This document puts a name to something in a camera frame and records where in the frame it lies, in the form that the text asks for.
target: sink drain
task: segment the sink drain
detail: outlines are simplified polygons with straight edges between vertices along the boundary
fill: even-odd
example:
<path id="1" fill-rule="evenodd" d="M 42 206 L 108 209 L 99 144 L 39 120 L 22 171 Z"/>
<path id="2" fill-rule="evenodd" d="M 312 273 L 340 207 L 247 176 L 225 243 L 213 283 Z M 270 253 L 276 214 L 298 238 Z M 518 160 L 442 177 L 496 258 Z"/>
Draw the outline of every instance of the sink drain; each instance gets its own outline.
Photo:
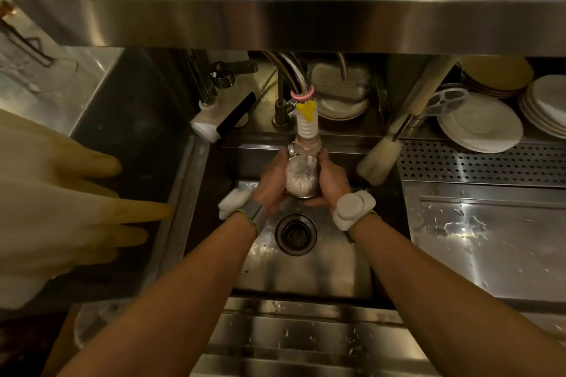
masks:
<path id="1" fill-rule="evenodd" d="M 304 215 L 286 216 L 277 224 L 275 240 L 283 252 L 300 257 L 315 246 L 315 224 Z"/>

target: person's left hand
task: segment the person's left hand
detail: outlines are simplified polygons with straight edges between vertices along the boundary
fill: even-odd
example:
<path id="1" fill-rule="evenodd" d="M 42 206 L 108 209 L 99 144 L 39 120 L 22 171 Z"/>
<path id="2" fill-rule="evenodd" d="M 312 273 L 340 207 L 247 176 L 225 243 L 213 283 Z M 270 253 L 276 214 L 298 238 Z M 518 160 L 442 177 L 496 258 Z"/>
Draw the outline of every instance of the person's left hand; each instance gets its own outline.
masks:
<path id="1" fill-rule="evenodd" d="M 275 213 L 285 199 L 283 193 L 287 184 L 285 169 L 288 159 L 287 150 L 280 149 L 272 163 L 261 175 L 258 187 L 251 194 L 251 198 L 265 207 L 270 214 Z"/>

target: forearm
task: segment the forearm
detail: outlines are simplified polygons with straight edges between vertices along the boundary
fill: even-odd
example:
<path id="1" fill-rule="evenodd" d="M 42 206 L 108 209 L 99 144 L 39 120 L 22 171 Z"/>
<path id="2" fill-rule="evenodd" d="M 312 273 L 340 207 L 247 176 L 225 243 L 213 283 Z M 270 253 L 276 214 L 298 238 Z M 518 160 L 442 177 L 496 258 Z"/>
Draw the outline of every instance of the forearm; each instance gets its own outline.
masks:
<path id="1" fill-rule="evenodd" d="M 566 375 L 566 349 L 377 216 L 365 216 L 352 235 L 443 375 Z"/>
<path id="2" fill-rule="evenodd" d="M 60 376 L 187 376 L 216 327 L 254 238 L 246 216 L 230 216 Z"/>

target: sink basin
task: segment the sink basin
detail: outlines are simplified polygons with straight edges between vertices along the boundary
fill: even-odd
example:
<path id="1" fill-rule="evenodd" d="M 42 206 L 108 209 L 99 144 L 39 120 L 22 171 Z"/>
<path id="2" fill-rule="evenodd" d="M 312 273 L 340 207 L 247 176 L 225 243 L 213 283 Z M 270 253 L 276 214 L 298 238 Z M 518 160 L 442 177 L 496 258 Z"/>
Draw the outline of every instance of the sink basin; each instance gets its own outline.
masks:
<path id="1" fill-rule="evenodd" d="M 210 148 L 185 254 L 220 225 L 218 202 L 232 188 L 255 188 L 276 152 L 274 145 L 259 144 Z M 356 165 L 366 149 L 329 148 L 329 152 L 330 158 L 345 169 L 353 188 L 369 187 L 356 174 Z M 378 201 L 378 213 L 409 237 L 397 172 L 370 192 Z M 359 247 L 336 228 L 328 207 L 310 207 L 293 198 L 283 202 L 265 224 L 248 253 L 232 295 L 392 308 Z"/>

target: yellow tab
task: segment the yellow tab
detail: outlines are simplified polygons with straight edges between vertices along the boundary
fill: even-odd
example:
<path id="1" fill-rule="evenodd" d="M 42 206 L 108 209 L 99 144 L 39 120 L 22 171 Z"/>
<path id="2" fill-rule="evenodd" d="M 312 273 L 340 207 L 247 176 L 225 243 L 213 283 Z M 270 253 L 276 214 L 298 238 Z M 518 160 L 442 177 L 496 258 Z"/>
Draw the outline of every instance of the yellow tab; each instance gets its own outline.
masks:
<path id="1" fill-rule="evenodd" d="M 313 120 L 315 119 L 316 110 L 316 103 L 314 102 L 314 100 L 308 100 L 304 103 L 297 103 L 297 106 L 295 107 L 301 111 L 308 123 L 313 122 Z"/>

